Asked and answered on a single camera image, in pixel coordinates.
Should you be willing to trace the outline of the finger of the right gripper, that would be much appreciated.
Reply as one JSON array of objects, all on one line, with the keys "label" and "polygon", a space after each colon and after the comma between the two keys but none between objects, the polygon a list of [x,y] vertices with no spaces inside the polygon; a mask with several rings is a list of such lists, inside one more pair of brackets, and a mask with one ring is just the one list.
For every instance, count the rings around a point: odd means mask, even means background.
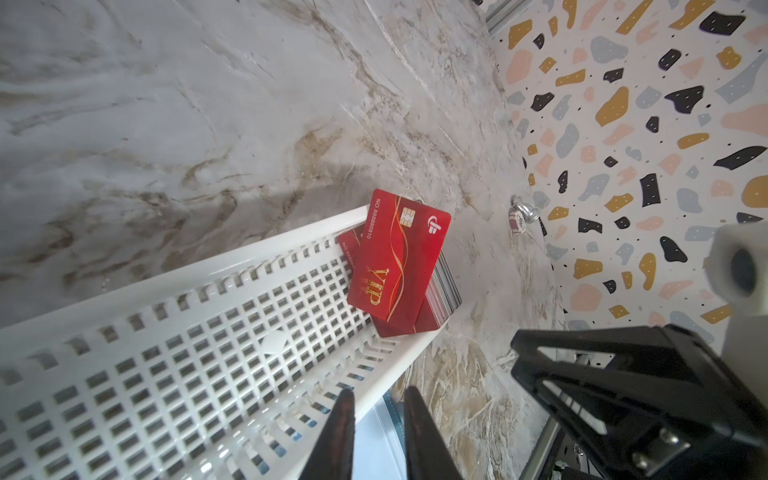
[{"label": "finger of the right gripper", "polygon": [[764,479],[767,409],[675,325],[520,330],[513,378],[608,479]]}]

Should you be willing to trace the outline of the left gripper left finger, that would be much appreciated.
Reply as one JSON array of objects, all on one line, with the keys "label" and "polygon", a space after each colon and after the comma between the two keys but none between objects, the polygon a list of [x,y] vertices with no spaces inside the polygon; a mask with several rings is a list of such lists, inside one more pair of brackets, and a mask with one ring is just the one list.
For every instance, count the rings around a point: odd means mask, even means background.
[{"label": "left gripper left finger", "polygon": [[353,473],[355,397],[343,389],[299,476],[300,480],[350,480]]}]

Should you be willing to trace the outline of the small silver metal object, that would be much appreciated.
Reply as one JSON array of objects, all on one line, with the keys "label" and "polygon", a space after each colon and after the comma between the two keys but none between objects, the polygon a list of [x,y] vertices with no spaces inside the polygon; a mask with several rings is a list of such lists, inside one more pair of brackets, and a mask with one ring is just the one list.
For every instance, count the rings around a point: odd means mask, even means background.
[{"label": "small silver metal object", "polygon": [[508,221],[513,234],[525,233],[528,225],[536,223],[539,217],[540,210],[535,205],[525,202],[518,195],[511,197]]}]

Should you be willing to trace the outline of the stack of red cards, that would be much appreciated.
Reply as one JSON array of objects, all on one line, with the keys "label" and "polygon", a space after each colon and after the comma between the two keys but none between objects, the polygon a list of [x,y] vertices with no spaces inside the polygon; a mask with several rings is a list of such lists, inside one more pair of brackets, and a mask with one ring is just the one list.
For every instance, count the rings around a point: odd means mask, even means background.
[{"label": "stack of red cards", "polygon": [[[355,255],[360,247],[363,224],[343,231],[335,237],[351,270],[355,267]],[[372,319],[377,333],[382,338],[404,336],[439,330],[461,306],[462,298],[443,253],[440,253],[425,300],[412,326],[398,327],[391,322]]]}]

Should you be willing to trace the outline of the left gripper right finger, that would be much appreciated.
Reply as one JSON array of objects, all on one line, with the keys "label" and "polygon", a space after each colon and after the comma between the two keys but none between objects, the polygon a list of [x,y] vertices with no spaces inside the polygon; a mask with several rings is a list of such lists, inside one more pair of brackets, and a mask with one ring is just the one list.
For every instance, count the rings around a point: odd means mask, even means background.
[{"label": "left gripper right finger", "polygon": [[409,386],[405,390],[404,429],[408,479],[462,479],[423,397],[415,386]]}]

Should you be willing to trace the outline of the white plastic mesh basket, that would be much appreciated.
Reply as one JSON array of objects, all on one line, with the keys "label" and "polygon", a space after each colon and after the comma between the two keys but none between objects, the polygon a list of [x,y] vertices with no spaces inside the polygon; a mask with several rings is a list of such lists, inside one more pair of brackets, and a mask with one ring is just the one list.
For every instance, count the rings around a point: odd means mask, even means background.
[{"label": "white plastic mesh basket", "polygon": [[357,208],[1,332],[5,479],[294,479],[433,340],[346,300]]}]

